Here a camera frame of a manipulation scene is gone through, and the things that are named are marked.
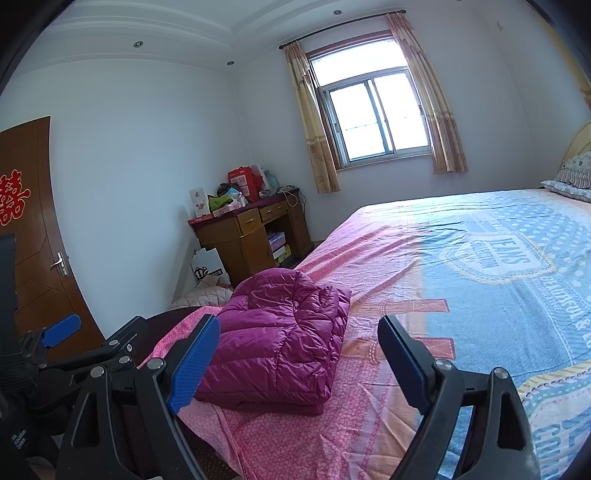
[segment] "floral pillowcase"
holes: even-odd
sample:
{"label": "floral pillowcase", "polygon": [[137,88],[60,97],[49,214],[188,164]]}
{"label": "floral pillowcase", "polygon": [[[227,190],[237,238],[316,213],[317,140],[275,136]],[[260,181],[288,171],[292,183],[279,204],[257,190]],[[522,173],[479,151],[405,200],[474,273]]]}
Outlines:
{"label": "floral pillowcase", "polygon": [[568,159],[556,178],[543,181],[542,185],[564,197],[591,203],[591,152]]}
{"label": "floral pillowcase", "polygon": [[591,189],[591,152],[575,155],[564,162],[555,180],[578,189]]}
{"label": "floral pillowcase", "polygon": [[578,189],[568,183],[563,183],[556,180],[545,180],[542,182],[545,189],[558,193],[564,197],[570,199],[582,200],[587,203],[591,203],[591,190],[589,189]]}

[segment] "white wall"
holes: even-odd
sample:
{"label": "white wall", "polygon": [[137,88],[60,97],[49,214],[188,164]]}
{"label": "white wall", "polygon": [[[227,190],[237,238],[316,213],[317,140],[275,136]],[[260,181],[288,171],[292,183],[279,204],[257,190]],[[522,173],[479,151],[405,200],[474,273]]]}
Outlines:
{"label": "white wall", "polygon": [[220,73],[145,60],[13,77],[0,131],[48,115],[61,234],[108,336],[168,308],[193,237],[189,190],[214,189],[247,155],[231,85]]}
{"label": "white wall", "polygon": [[[469,172],[435,175],[430,158],[339,172],[341,192],[319,195],[282,51],[276,48],[233,76],[252,158],[307,196],[313,240],[324,239],[356,209],[373,203],[537,186],[531,140],[506,65],[473,10],[409,8],[408,18],[436,68],[456,116]],[[306,51],[371,31],[383,18],[357,22],[302,42]]]}
{"label": "white wall", "polygon": [[524,1],[480,0],[477,12],[505,59],[525,111],[535,151],[532,179],[553,178],[591,112],[561,53]]}

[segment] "screw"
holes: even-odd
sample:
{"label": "screw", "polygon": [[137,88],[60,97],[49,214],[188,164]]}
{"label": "screw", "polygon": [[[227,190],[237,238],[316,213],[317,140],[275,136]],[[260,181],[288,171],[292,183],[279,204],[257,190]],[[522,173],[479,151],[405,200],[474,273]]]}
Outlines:
{"label": "screw", "polygon": [[451,370],[453,368],[452,363],[449,360],[445,360],[445,359],[439,359],[439,360],[435,360],[435,366],[439,369],[439,370],[443,370],[445,372],[447,372],[448,370]]}
{"label": "screw", "polygon": [[105,369],[102,368],[100,365],[98,367],[94,367],[91,371],[90,371],[90,376],[92,378],[99,378],[102,377],[102,375],[105,373]]}
{"label": "screw", "polygon": [[506,379],[509,376],[509,372],[505,370],[503,367],[496,367],[494,372],[495,375],[502,380]]}
{"label": "screw", "polygon": [[151,358],[148,360],[147,365],[150,370],[157,370],[164,365],[164,360],[161,358]]}

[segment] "ceiling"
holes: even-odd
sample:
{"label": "ceiling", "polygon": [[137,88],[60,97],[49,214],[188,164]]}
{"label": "ceiling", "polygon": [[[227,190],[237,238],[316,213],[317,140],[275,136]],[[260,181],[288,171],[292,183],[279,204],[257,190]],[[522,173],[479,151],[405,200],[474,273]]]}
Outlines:
{"label": "ceiling", "polygon": [[[139,58],[235,69],[284,41],[396,8],[454,0],[76,0],[27,53],[16,75],[67,61]],[[342,15],[333,11],[340,9]],[[136,41],[143,41],[134,48]],[[235,61],[233,67],[227,62]]]}

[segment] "floral curtain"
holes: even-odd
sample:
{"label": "floral curtain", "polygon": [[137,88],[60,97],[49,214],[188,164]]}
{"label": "floral curtain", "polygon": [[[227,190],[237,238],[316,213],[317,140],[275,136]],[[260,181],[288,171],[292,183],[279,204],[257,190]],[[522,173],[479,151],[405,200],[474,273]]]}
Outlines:
{"label": "floral curtain", "polygon": [[336,175],[336,156],[330,148],[330,137],[327,137],[324,129],[316,97],[314,73],[299,42],[290,43],[284,51],[306,133],[316,190],[318,193],[338,192],[340,187]]}
{"label": "floral curtain", "polygon": [[427,117],[436,173],[468,171],[456,119],[437,74],[423,53],[404,14],[386,14],[394,40],[402,48]]}

